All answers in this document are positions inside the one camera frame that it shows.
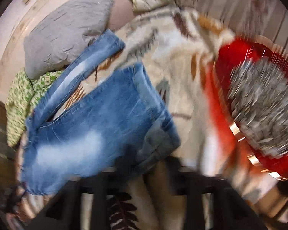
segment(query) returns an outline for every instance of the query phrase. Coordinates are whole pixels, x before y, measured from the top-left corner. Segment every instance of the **jeans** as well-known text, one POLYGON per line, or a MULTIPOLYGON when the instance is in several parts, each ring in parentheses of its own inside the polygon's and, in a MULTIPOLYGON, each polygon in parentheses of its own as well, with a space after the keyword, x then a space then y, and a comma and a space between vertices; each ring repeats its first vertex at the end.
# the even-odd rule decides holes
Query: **jeans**
POLYGON ((21 172, 27 192, 56 193, 71 176, 96 175, 122 156, 130 175, 141 174, 180 146, 171 115, 142 63, 114 71, 48 122, 81 80, 124 46, 107 30, 68 66, 27 118, 21 172))

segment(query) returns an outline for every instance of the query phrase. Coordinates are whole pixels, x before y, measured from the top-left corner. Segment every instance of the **gray fluffy fabric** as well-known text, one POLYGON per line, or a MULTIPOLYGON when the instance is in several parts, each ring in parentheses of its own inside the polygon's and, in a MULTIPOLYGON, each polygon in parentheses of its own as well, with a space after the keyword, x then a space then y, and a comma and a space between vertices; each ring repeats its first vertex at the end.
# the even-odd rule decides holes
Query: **gray fluffy fabric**
POLYGON ((25 71, 36 79, 76 59, 105 30, 114 0, 69 0, 24 39, 25 71))

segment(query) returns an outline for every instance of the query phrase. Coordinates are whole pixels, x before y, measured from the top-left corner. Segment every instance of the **red plastic tray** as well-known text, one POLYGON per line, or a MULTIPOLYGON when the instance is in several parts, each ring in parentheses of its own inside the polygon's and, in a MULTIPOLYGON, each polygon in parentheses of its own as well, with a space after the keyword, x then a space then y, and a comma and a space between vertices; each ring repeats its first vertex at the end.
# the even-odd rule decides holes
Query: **red plastic tray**
MULTIPOLYGON (((230 73, 233 67, 239 65, 244 59, 252 58, 255 61, 263 56, 268 57, 270 61, 276 63, 285 72, 286 78, 288 78, 288 62, 281 55, 271 51, 262 44, 235 40, 220 49, 219 57, 214 65, 214 77, 215 83, 219 88, 220 103, 224 114, 228 118, 229 124, 233 123, 230 101, 227 100, 230 73)), ((277 172, 283 177, 288 177, 288 155, 276 159, 263 156, 260 151, 253 149, 250 145, 249 147, 264 168, 272 172, 277 172)))

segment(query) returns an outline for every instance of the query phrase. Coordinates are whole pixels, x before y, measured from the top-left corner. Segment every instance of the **green patterned fabric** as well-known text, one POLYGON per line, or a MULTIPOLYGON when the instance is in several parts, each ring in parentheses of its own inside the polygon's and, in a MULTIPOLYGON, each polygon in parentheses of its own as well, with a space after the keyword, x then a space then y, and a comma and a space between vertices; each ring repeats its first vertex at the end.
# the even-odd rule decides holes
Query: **green patterned fabric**
POLYGON ((7 110, 7 142, 13 147, 25 130, 25 119, 41 97, 63 71, 48 72, 39 79, 28 79, 25 69, 19 71, 10 85, 5 104, 7 110))

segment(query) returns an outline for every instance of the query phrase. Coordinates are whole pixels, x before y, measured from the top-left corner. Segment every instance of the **striped fabric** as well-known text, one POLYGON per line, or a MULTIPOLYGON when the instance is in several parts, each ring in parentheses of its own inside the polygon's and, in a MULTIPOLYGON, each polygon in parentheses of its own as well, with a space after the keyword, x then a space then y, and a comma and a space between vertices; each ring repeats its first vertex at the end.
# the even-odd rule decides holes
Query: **striped fabric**
POLYGON ((288 11, 280 0, 175 0, 180 8, 192 7, 223 22, 243 38, 279 45, 271 50, 288 61, 288 11))
POLYGON ((80 84, 77 89, 73 92, 73 94, 68 98, 68 100, 64 104, 64 111, 70 108, 73 103, 79 101, 85 96, 85 90, 83 86, 80 84))

